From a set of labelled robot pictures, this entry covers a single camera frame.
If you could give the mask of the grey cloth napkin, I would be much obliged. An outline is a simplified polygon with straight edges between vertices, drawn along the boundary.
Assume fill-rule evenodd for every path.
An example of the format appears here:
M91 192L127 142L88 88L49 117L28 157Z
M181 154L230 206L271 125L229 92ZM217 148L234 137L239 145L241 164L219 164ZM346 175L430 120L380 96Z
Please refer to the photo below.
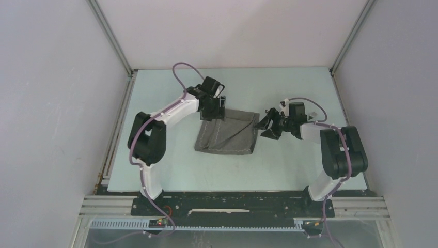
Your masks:
M254 126L259 118L258 113L226 109L224 119L202 122L194 150L219 155L252 154L258 137Z

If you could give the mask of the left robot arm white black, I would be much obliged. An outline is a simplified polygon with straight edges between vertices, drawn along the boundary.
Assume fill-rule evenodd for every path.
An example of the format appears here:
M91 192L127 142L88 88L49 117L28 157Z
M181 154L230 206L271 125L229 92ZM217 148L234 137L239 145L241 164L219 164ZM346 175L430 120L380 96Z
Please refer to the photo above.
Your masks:
M166 152L167 131L197 112L203 121L224 119L225 105L225 96L197 86L189 87L187 92L163 109L150 114L136 114L127 144L129 162L139 167L140 192L147 197L143 208L150 215L157 215L163 209L163 201L158 198L163 187L157 164Z

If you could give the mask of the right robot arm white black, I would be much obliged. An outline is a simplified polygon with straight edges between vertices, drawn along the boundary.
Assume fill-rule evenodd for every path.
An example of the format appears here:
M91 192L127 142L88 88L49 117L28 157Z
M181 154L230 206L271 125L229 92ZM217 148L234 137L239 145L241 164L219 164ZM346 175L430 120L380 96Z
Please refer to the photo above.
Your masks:
M261 136L278 140L283 133L320 145L323 171L317 180L304 189L301 211L313 216L321 203L330 198L345 182L368 168L368 159L355 126L337 127L310 121L303 103L290 105L287 111L271 108L254 128Z

